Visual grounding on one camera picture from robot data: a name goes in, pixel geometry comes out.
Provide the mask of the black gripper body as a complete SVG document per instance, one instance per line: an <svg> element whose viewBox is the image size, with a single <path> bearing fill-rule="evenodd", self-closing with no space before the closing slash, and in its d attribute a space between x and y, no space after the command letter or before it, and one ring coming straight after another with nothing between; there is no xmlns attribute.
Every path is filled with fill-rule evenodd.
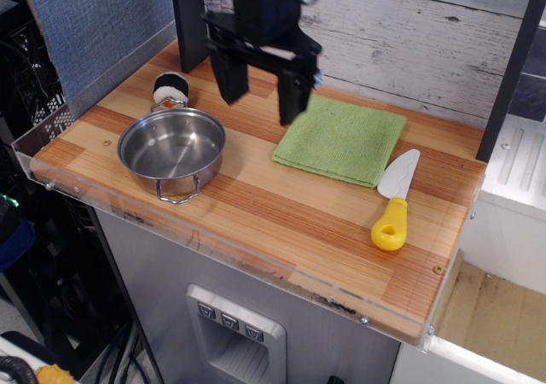
<svg viewBox="0 0 546 384"><path fill-rule="evenodd" d="M313 88L322 83L317 56L322 47L299 28L301 7L317 0L232 0L233 11L207 11L210 44L244 49L251 64L278 75L281 70L309 73Z"/></svg>

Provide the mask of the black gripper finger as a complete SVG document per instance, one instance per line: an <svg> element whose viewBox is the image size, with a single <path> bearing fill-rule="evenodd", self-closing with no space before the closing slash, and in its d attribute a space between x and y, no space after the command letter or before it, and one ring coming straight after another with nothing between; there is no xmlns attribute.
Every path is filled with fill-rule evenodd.
<svg viewBox="0 0 546 384"><path fill-rule="evenodd" d="M281 70L277 77L280 124L287 126L306 110L314 78L292 70Z"/></svg>
<svg viewBox="0 0 546 384"><path fill-rule="evenodd" d="M214 44L210 44L208 49L221 97L227 104L238 101L249 90L244 49L238 46L219 47Z"/></svg>

